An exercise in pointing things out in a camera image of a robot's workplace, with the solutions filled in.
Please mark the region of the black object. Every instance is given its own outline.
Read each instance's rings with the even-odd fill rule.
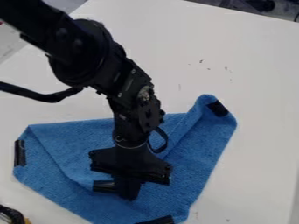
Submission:
[[[137,222],[136,224],[175,224],[175,222],[171,215],[167,215],[156,220]]]
[[[207,105],[207,107],[216,115],[216,116],[226,116],[228,110],[220,101],[215,101]]]
[[[6,215],[13,224],[25,224],[24,216],[17,210],[0,205],[0,214]]]
[[[15,142],[15,162],[14,166],[26,166],[26,154],[24,148],[24,141],[17,140]]]
[[[259,12],[268,12],[275,8],[275,2],[272,0],[246,0],[246,2]]]
[[[41,0],[1,0],[0,18],[21,32],[21,38],[46,52],[55,76],[71,88],[55,94],[38,94],[31,90],[0,83],[0,90],[42,102],[59,102],[94,88],[105,94],[114,113],[111,149],[91,152],[91,168],[113,175],[114,183],[94,182],[95,191],[115,192],[133,200],[141,183],[170,183],[170,164],[154,156],[149,136],[158,128],[164,111],[156,98],[151,78],[115,43],[103,24],[93,20],[72,20],[65,12]]]

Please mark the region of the screw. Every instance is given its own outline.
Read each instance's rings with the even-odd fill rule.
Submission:
[[[60,28],[56,31],[56,38],[58,41],[65,41],[67,38],[68,32],[66,28]]]
[[[77,54],[82,52],[83,43],[80,39],[75,39],[73,42],[73,51]]]

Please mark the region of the black clip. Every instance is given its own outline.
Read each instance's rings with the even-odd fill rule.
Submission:
[[[136,224],[175,224],[171,215],[164,216],[156,220],[148,220],[144,222],[137,222]]]
[[[15,163],[14,166],[26,166],[26,155],[24,148],[24,140],[17,140],[15,142]]]

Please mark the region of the black cable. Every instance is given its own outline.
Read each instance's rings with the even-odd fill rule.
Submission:
[[[294,22],[297,22],[298,17],[299,17],[299,12],[298,12],[297,15],[295,16],[295,18],[294,18]]]
[[[78,94],[82,90],[83,88],[70,87],[67,90],[57,92],[54,94],[40,94],[31,91],[30,89],[27,88],[18,87],[0,81],[0,91],[4,91],[9,94],[20,95],[40,102],[50,102],[50,103],[60,102],[63,99],[67,98],[68,96]]]
[[[17,210],[0,205],[0,214],[5,214],[13,224],[25,224],[24,216]]]

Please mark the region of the blue towel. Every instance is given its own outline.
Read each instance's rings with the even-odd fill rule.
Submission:
[[[221,105],[211,107],[216,101],[202,95],[188,113],[166,116],[161,128],[170,137],[169,146],[158,156],[174,166],[170,185],[146,183],[134,201],[92,192],[94,180],[111,179],[90,171],[88,152],[114,146],[112,119],[30,125],[19,138],[27,165],[15,167],[14,174],[92,223],[128,224],[166,215],[184,221],[237,125]],[[163,142],[158,135],[150,139],[155,146]]]

